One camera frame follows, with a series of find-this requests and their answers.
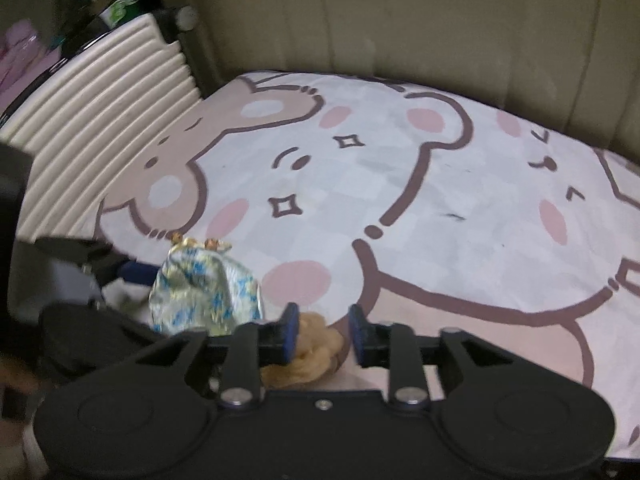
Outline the cartoon bear bed sheet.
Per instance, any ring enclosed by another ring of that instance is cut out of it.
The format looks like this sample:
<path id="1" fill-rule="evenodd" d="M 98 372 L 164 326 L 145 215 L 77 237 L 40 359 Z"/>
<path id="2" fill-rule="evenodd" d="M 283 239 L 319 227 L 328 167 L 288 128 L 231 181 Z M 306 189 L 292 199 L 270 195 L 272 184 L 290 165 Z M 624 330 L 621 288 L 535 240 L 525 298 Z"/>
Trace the cartoon bear bed sheet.
<path id="1" fill-rule="evenodd" d="M 159 263 L 220 238 L 262 284 L 339 330 L 459 327 L 593 388 L 613 456 L 639 454 L 639 169 L 415 84 L 249 73 L 112 183 L 96 232 Z"/>

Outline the beige flower hair clip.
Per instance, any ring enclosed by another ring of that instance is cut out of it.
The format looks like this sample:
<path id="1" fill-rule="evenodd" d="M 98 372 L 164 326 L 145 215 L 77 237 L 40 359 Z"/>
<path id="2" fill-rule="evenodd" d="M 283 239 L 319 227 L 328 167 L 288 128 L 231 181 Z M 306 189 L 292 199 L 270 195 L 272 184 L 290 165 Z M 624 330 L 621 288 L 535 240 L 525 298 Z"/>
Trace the beige flower hair clip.
<path id="1" fill-rule="evenodd" d="M 303 312 L 299 315 L 294 358 L 286 365 L 263 367 L 262 383 L 267 389 L 310 387 L 336 372 L 343 344 L 343 336 L 327 326 L 322 315 Z"/>

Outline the blue floral satin pouch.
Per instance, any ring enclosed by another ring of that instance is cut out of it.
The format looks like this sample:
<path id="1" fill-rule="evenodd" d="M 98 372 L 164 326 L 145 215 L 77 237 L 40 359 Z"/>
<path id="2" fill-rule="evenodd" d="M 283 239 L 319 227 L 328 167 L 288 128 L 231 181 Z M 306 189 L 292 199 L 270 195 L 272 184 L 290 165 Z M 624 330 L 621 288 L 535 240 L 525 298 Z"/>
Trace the blue floral satin pouch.
<path id="1" fill-rule="evenodd" d="M 148 306 L 154 330 L 173 335 L 206 330 L 226 336 L 262 313 L 258 279 L 228 255 L 231 245 L 208 238 L 199 242 L 176 233 L 152 285 Z"/>

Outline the cream ribbed headboard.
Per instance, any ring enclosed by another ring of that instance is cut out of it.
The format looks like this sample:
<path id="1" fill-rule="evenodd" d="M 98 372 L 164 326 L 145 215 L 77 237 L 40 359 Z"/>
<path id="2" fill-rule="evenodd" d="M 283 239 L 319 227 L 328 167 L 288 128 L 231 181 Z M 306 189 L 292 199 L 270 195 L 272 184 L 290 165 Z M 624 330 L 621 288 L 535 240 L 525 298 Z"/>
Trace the cream ribbed headboard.
<path id="1" fill-rule="evenodd" d="M 34 158 L 17 234 L 79 232 L 107 188 L 200 102 L 177 41 L 144 14 L 90 42 L 1 121 L 1 140 Z"/>

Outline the cream wardrobe cabinet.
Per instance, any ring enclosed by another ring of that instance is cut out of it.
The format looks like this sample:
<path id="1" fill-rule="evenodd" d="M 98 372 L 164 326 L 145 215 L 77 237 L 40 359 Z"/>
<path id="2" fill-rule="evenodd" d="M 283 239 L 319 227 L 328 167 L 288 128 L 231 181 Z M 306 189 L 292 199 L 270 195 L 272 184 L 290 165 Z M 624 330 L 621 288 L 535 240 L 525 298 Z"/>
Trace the cream wardrobe cabinet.
<path id="1" fill-rule="evenodd" d="M 412 81 L 639 155 L 639 0 L 164 0 L 212 91 L 250 70 Z"/>

